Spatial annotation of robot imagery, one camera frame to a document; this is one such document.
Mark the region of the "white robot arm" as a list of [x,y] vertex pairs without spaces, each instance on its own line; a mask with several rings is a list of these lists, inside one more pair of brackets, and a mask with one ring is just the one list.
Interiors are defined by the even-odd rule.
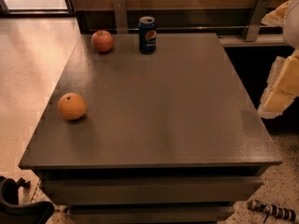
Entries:
[[288,58],[277,56],[258,107],[263,119],[274,119],[299,96],[299,0],[289,0],[262,18],[267,26],[282,28],[283,40],[294,48]]

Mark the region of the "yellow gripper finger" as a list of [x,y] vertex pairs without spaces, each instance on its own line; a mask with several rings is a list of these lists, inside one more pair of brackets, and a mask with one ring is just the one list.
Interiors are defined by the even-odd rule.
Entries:
[[299,96],[299,50],[291,56],[277,56],[267,79],[267,87],[258,107],[258,114],[263,119],[274,119]]
[[262,24],[270,27],[281,27],[290,2],[291,1],[286,1],[275,10],[265,14],[262,18]]

